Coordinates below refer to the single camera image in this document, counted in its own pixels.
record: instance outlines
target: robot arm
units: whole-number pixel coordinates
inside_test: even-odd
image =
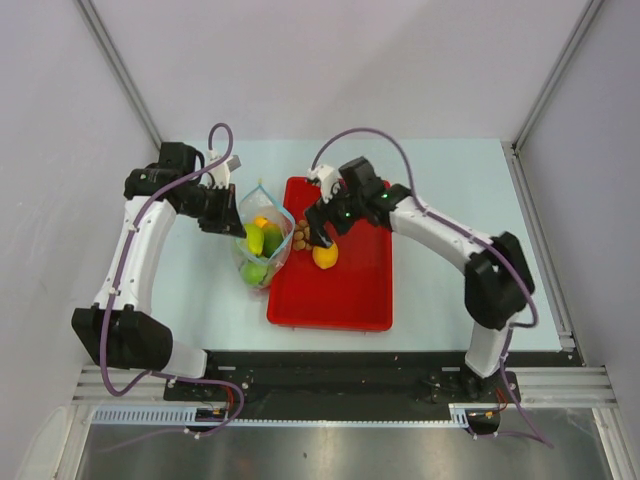
[[[398,184],[387,188],[363,157],[342,166],[340,175],[328,172],[331,167],[326,165],[318,168],[322,168],[322,175],[314,169],[308,179],[320,184],[327,179],[325,183],[332,184],[321,186],[321,198],[305,212],[311,242],[323,247],[331,245],[324,227],[327,222],[343,235],[357,220],[366,218],[374,226],[412,238],[441,255],[465,276],[465,306],[475,321],[465,363],[480,378],[493,375],[499,366],[508,323],[524,309],[526,300],[493,255],[436,218],[444,218],[497,248],[514,265],[532,293],[533,280],[517,238],[510,233],[489,237],[426,204],[432,215],[425,215],[417,208],[408,188]],[[332,192],[328,200],[326,192]]]
[[[91,308],[77,308],[71,324],[92,360],[99,364],[101,325],[113,279],[133,220],[159,189],[195,171],[203,155],[183,143],[163,143],[157,163],[136,169],[125,182],[125,216],[116,252],[102,288]],[[200,378],[207,355],[202,349],[173,339],[171,330],[151,317],[153,281],[164,241],[178,214],[197,218],[204,232],[244,237],[235,201],[232,170],[240,166],[233,156],[211,172],[209,184],[193,181],[167,192],[145,212],[132,237],[121,283],[110,317],[107,365],[139,368],[170,375]]]

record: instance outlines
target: metal frame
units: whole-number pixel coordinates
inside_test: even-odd
[[[124,96],[129,101],[131,108],[133,108],[134,113],[139,118],[142,126],[147,132],[149,140],[151,140],[159,151],[160,144],[162,143],[160,132],[158,131],[158,128],[156,127],[144,100],[142,99],[142,95],[140,94],[138,87],[133,81],[133,78],[131,78],[131,74],[129,73],[129,70],[127,70],[118,49],[113,43],[104,22],[100,18],[93,1],[74,0],[74,2],[78,6],[80,15],[96,40],[98,48],[104,55],[104,58],[115,75],[116,80],[122,87]]]
[[[582,14],[578,19],[578,22],[571,31],[567,42],[562,48],[560,56],[553,65],[549,76],[542,85],[542,90],[540,90],[538,97],[535,102],[533,102],[533,107],[529,111],[527,118],[513,141],[516,152],[520,152],[522,150],[522,147],[527,141],[527,138],[529,138],[533,127],[535,127],[538,119],[549,104],[549,100],[551,99],[553,92],[567,72],[567,68],[571,63],[571,60],[582,45],[587,32],[591,28],[591,25],[593,25],[593,22],[604,3],[605,0],[589,0],[585,8],[582,10]]]
[[[80,14],[87,23],[116,80],[122,87],[124,95],[142,122],[149,139],[159,149],[162,137],[95,5],[92,0],[74,0],[74,2],[78,6]],[[543,282],[547,292],[550,293],[554,320],[556,321],[561,344],[565,353],[568,352],[566,354],[569,355],[569,359],[571,359],[572,352],[575,351],[576,347],[578,347],[578,355],[580,354],[579,345],[576,345],[572,334],[573,329],[567,302],[562,294],[557,272],[549,254],[549,248],[520,164],[518,152],[522,149],[544,109],[549,104],[557,85],[565,75],[571,60],[582,44],[586,33],[595,21],[603,4],[604,0],[590,0],[588,2],[522,128],[514,141],[505,146],[507,164],[534,244],[536,256],[540,262]],[[624,423],[604,368],[512,368],[510,370],[515,371],[518,375],[523,405],[527,408],[592,408],[614,478],[624,480],[638,478],[640,469],[633,452],[628,447],[629,442]],[[123,384],[131,378],[131,373],[126,371],[114,371],[111,375],[116,385]],[[164,381],[145,378],[126,397],[111,397],[102,386],[97,367],[89,366],[85,368],[80,376],[72,406],[70,407],[74,414],[74,419],[69,430],[56,478],[58,480],[75,479],[91,421],[94,413],[99,411],[98,409],[103,409],[100,411],[112,409],[114,412],[122,413],[126,409],[130,411],[132,405],[137,405],[137,408],[140,409],[139,411],[142,412],[167,411],[167,409],[175,410],[176,408],[184,411],[185,409],[192,409],[195,405],[202,405],[200,403],[181,402],[176,406],[175,402],[165,402],[162,399],[163,393]],[[450,406],[451,421],[454,423],[456,421],[459,422],[460,418],[456,417],[456,412],[459,411],[458,409],[468,406],[452,404]],[[140,418],[146,418],[148,422],[149,418],[162,417],[145,417],[142,415]],[[424,428],[426,424],[429,424],[429,422],[424,424],[417,423],[416,426],[420,428]],[[290,422],[238,422],[238,425],[241,424],[292,425]],[[349,422],[342,422],[342,424],[348,426]]]
[[[562,349],[565,351],[572,351],[577,348],[581,357],[585,358],[573,333],[574,329],[567,301],[562,293],[562,288],[560,287],[558,273],[551,259],[549,244],[547,243],[547,239],[544,235],[540,217],[538,216],[529,184],[527,183],[527,179],[522,169],[520,156],[516,153],[513,146],[503,143],[502,147],[516,191],[516,196],[520,202],[520,209],[524,216],[525,225],[529,232],[529,237],[531,238],[536,260],[538,261],[538,266],[542,273],[542,282],[547,295],[549,296],[551,313],[553,315],[553,320],[556,323],[556,330],[560,337],[560,344],[562,345]]]
[[[509,371],[518,377],[525,408],[612,408],[617,405],[604,367],[509,368]],[[117,369],[110,369],[109,372],[116,388],[127,385],[137,373]],[[203,406],[201,402],[165,401],[165,384],[165,380],[145,377],[127,396],[112,397],[102,384],[99,367],[87,365],[80,374],[71,403],[76,406]],[[224,402],[212,402],[212,405],[223,407]],[[456,408],[482,406],[463,403],[451,405]]]

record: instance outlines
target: clear plastic bag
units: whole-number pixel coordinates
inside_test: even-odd
[[[258,226],[256,223],[256,218],[258,217],[262,217],[269,222],[269,228],[259,227],[263,232],[268,232],[263,233],[263,244],[266,246],[267,242],[271,241],[271,248],[268,252],[271,255],[269,257],[264,256],[262,253],[255,254],[249,251],[247,239],[234,238],[231,244],[233,260],[244,283],[252,289],[268,287],[271,285],[274,275],[278,273],[278,270],[282,268],[289,257],[295,224],[293,216],[285,210],[280,202],[269,195],[262,187],[262,184],[258,185],[240,201],[238,213],[245,226],[247,224]],[[280,231],[282,240],[280,245],[275,248],[274,242],[277,243],[280,240],[276,233],[277,230]]]

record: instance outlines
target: table surface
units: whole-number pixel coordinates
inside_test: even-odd
[[[226,147],[221,141],[219,150]],[[202,142],[190,142],[206,149]],[[521,241],[540,312],[534,330],[516,331],[512,350],[558,351],[559,339],[522,212],[498,140],[405,140],[419,195],[451,217],[491,235],[505,230]],[[262,181],[282,200],[287,178],[303,176],[320,141],[238,141],[242,167],[233,173],[238,203]],[[382,140],[347,140],[325,153],[340,166],[361,155],[378,175],[408,184],[397,152]],[[231,259],[231,239],[202,233],[194,219],[178,217],[167,236],[153,288],[153,317],[174,338],[216,350],[450,351],[466,350],[473,321],[464,307],[464,278],[422,245],[393,235],[393,326],[362,333],[292,329],[266,318],[268,292],[243,285]],[[522,320],[529,321],[528,310]]]

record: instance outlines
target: red plastic tray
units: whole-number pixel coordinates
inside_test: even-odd
[[[318,187],[291,177],[284,207],[297,222],[319,197]],[[273,278],[267,318],[287,327],[388,330],[393,323],[391,232],[365,220],[341,237],[331,228],[328,232],[338,245],[338,263],[321,270],[311,252],[291,249]]]

